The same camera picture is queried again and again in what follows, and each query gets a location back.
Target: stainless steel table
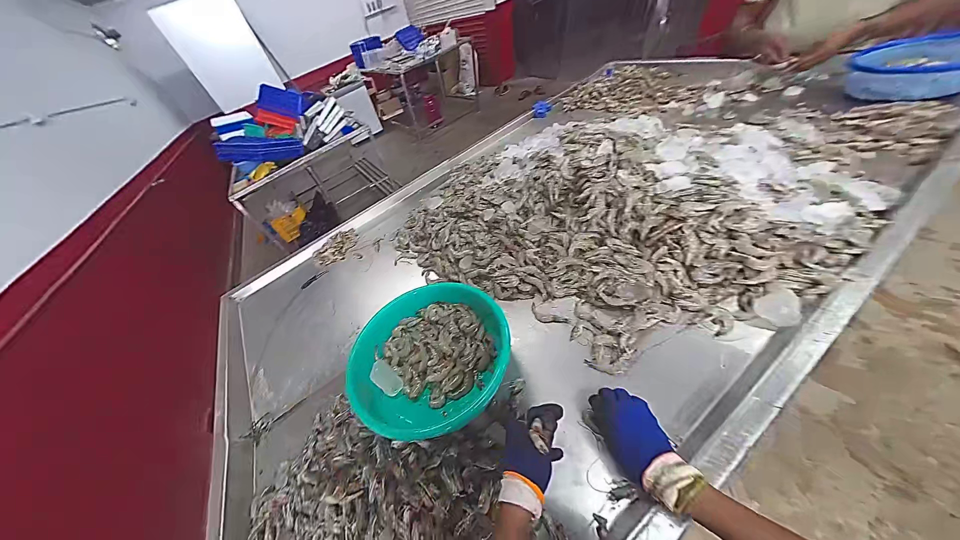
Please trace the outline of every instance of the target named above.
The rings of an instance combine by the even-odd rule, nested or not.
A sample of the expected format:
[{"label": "stainless steel table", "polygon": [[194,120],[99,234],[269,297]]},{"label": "stainless steel table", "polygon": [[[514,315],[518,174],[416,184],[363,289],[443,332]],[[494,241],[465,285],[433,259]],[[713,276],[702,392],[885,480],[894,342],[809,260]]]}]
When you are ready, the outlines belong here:
[{"label": "stainless steel table", "polygon": [[[403,97],[406,102],[404,104],[404,109],[406,110],[407,114],[410,115],[410,125],[406,125],[401,122],[397,122],[395,120],[392,120],[392,121],[394,121],[397,124],[400,124],[401,126],[404,126],[413,130],[414,135],[416,135],[417,138],[423,138],[423,134],[426,133],[427,130],[436,127],[441,122],[448,124],[464,116],[468,112],[470,112],[470,108],[465,108],[460,114],[456,116],[448,115],[449,104],[451,103],[450,98],[471,101],[473,103],[472,109],[474,111],[480,110],[480,76],[479,76],[479,71],[477,69],[477,62],[475,61],[473,63],[473,81],[475,82],[475,90],[471,95],[457,95],[457,94],[447,93],[445,84],[444,84],[443,71],[440,68],[440,59],[444,55],[453,54],[454,52],[457,51],[460,45],[463,45],[464,43],[470,43],[470,38],[460,37],[459,39],[457,39],[457,43],[455,45],[443,48],[437,53],[430,55],[429,57],[426,57],[426,58],[411,59],[401,64],[387,63],[381,67],[375,67],[371,69],[361,69],[360,72],[363,73],[364,75],[377,74],[377,75],[389,75],[392,77],[399,77],[400,87],[403,90]],[[408,81],[411,71],[415,69],[419,69],[421,67],[428,66],[428,65],[433,65],[437,69],[437,76],[439,78],[438,86],[440,88],[440,97],[441,97],[441,118],[433,122],[426,122],[426,118],[418,119],[417,105],[416,105],[416,100],[414,99],[415,97],[417,97],[417,94],[415,91],[413,91],[410,88],[410,84]]]},{"label": "stainless steel table", "polygon": [[[699,80],[729,76],[741,66],[740,61],[716,60],[643,63]],[[841,84],[839,78],[811,83],[804,101],[824,110],[849,107]],[[768,95],[756,106],[770,108],[777,99]],[[442,185],[458,163],[500,150],[554,122],[591,117],[596,114],[585,111],[556,112],[543,119],[520,116],[345,223],[340,229],[359,233],[362,258],[334,264],[311,282],[318,273],[311,257],[328,235],[223,297],[209,538],[245,537],[254,491],[272,481],[282,460],[300,451],[316,411],[342,391],[357,333],[395,296],[423,285],[416,265],[394,265],[396,254],[388,242],[377,251],[375,240],[400,227],[407,212]],[[639,354],[627,374],[612,377],[584,365],[588,349],[568,341],[565,325],[537,322],[529,301],[501,303],[514,335],[513,373],[507,378],[526,379],[531,403],[556,402],[566,410],[556,438],[565,457],[554,467],[546,503],[570,536],[595,538],[594,512],[610,520],[612,538],[676,540],[687,525],[648,502],[607,501],[604,490],[617,474],[593,435],[577,421],[590,393],[604,385],[622,386],[646,398],[680,454],[711,483],[723,483],[945,199],[957,171],[960,143],[955,139],[940,160],[927,167],[883,159],[871,163],[867,177],[903,189],[902,204],[873,251],[851,269],[849,280],[794,328],[772,332],[740,327],[723,340],[696,330],[664,328],[650,338],[651,347]],[[275,422],[254,446],[242,435],[253,420],[262,418]]]}]

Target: small table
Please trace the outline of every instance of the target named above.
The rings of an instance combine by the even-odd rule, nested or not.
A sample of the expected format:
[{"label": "small table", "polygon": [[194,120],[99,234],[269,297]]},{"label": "small table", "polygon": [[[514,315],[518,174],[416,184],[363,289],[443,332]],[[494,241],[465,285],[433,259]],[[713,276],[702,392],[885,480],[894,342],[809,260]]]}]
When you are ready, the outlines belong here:
[{"label": "small table", "polygon": [[[473,81],[475,82],[476,87],[471,95],[448,94],[446,92],[446,88],[444,84],[443,71],[440,68],[440,58],[442,58],[443,55],[447,53],[455,51],[460,47],[460,45],[463,45],[464,43],[470,43],[470,37],[460,37],[457,39],[457,43],[455,45],[442,48],[441,50],[437,51],[436,53],[426,58],[411,58],[408,61],[404,61],[401,63],[387,61],[384,65],[381,65],[379,67],[373,67],[370,69],[361,69],[360,73],[364,75],[377,74],[377,75],[390,75],[392,77],[399,77],[400,87],[403,89],[403,97],[405,98],[405,101],[406,101],[406,104],[403,107],[410,114],[412,125],[406,126],[405,124],[402,124],[396,121],[395,123],[403,125],[404,127],[411,128],[414,131],[414,134],[417,136],[417,138],[422,138],[423,134],[430,128],[437,126],[443,121],[453,121],[458,118],[461,118],[462,116],[466,115],[467,112],[469,112],[469,110],[466,110],[463,113],[457,116],[454,116],[452,118],[445,116],[445,112],[447,111],[447,103],[449,103],[448,98],[456,98],[456,99],[472,101],[473,110],[480,110],[480,90],[479,90],[480,77],[477,71],[477,62],[475,61],[473,63]],[[413,101],[414,94],[410,90],[410,86],[407,84],[407,75],[415,69],[418,69],[420,67],[424,67],[430,64],[433,64],[433,66],[437,69],[437,75],[440,78],[439,86],[440,86],[442,114],[440,119],[432,123],[426,123],[425,118],[423,119],[424,120],[423,123],[420,123],[418,121],[417,108],[414,106],[414,101]]]}]

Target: worker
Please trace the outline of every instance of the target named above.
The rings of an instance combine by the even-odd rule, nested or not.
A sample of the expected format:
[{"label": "worker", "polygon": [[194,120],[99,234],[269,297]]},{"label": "worker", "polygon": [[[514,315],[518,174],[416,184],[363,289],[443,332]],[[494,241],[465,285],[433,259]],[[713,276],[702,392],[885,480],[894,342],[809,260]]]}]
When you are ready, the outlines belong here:
[{"label": "worker", "polygon": [[802,71],[870,40],[957,26],[957,0],[744,0],[725,34],[726,53]]},{"label": "worker", "polygon": [[[689,515],[723,540],[803,540],[710,486],[700,471],[673,451],[647,402],[623,388],[601,388],[590,396],[589,404],[593,421],[623,475],[671,512]],[[553,462],[564,452],[553,448],[541,454],[527,426],[541,418],[544,427],[552,431],[556,429],[553,419],[563,414],[556,404],[535,406],[527,413],[528,424],[517,420],[507,426],[495,540],[530,538],[531,526],[542,512]]]}]

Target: blue plastic bowl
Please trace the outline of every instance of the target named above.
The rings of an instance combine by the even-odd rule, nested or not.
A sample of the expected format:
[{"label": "blue plastic bowl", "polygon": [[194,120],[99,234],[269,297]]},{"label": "blue plastic bowl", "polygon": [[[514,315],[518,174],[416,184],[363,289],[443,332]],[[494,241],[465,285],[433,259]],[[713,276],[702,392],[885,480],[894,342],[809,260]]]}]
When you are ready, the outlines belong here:
[{"label": "blue plastic bowl", "polygon": [[[921,65],[912,62],[925,59]],[[960,93],[960,33],[894,39],[854,54],[844,91],[868,101]]]},{"label": "blue plastic bowl", "polygon": [[[429,391],[414,402],[405,393],[390,397],[370,380],[373,349],[382,345],[401,319],[434,302],[466,304],[493,338],[496,359],[481,374],[483,389],[473,386],[466,396],[430,408]],[[503,309],[484,291],[463,283],[433,283],[401,294],[380,309],[360,331],[347,362],[347,399],[357,418],[374,433],[398,441],[421,441],[466,426],[493,399],[510,363],[510,328]]]}]

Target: floor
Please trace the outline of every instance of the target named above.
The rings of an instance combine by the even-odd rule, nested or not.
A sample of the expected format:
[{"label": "floor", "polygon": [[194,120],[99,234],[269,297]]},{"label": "floor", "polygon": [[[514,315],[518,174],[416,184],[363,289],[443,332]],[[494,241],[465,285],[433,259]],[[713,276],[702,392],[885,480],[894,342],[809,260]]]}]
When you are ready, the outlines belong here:
[{"label": "floor", "polygon": [[[727,491],[813,539],[960,538],[960,186]],[[712,535],[692,530],[685,540]]]}]

